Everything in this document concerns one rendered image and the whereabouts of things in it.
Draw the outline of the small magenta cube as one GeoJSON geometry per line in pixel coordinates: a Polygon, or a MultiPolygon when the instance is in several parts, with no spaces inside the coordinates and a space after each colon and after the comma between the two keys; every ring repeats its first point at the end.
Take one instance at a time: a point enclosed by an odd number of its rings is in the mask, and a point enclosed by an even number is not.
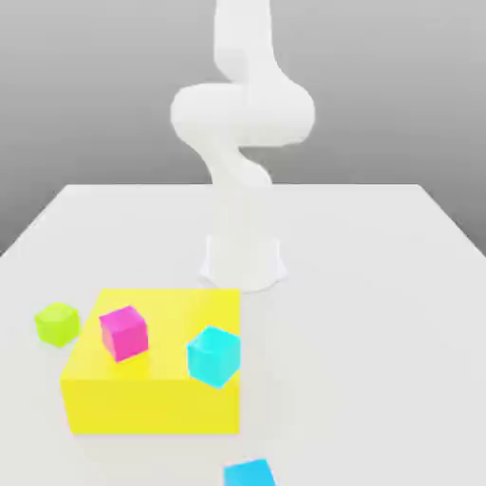
{"type": "Polygon", "coordinates": [[[99,321],[103,344],[116,363],[148,350],[146,322],[133,306],[101,315],[99,321]]]}

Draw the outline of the small lime green cube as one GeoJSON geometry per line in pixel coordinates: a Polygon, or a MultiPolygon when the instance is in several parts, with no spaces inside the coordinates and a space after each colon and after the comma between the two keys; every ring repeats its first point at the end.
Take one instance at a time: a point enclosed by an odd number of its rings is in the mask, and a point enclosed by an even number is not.
{"type": "Polygon", "coordinates": [[[78,310],[64,303],[53,303],[34,316],[41,341],[63,347],[80,333],[81,323],[78,310]]]}

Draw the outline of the large yellow box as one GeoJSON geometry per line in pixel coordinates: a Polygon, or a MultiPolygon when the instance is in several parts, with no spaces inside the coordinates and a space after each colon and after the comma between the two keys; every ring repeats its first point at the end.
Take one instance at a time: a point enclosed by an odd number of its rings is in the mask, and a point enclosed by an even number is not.
{"type": "Polygon", "coordinates": [[[214,388],[188,371],[187,345],[207,326],[239,334],[239,290],[102,290],[60,379],[71,432],[238,433],[239,376],[214,388]],[[145,319],[149,348],[117,363],[103,344],[100,318],[126,306],[145,319]]]}

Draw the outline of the small sky blue cube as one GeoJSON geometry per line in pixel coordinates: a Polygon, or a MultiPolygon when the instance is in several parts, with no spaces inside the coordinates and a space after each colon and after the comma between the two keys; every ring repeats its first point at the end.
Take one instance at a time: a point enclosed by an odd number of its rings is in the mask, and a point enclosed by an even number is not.
{"type": "Polygon", "coordinates": [[[261,458],[225,467],[223,486],[276,486],[276,482],[270,465],[261,458]]]}

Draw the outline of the small cyan cube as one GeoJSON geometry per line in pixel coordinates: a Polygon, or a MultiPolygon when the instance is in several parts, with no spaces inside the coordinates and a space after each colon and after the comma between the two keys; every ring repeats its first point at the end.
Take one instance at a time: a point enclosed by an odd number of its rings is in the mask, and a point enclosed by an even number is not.
{"type": "Polygon", "coordinates": [[[241,365],[240,338],[218,327],[205,327],[186,349],[189,376],[213,388],[222,388],[241,365]]]}

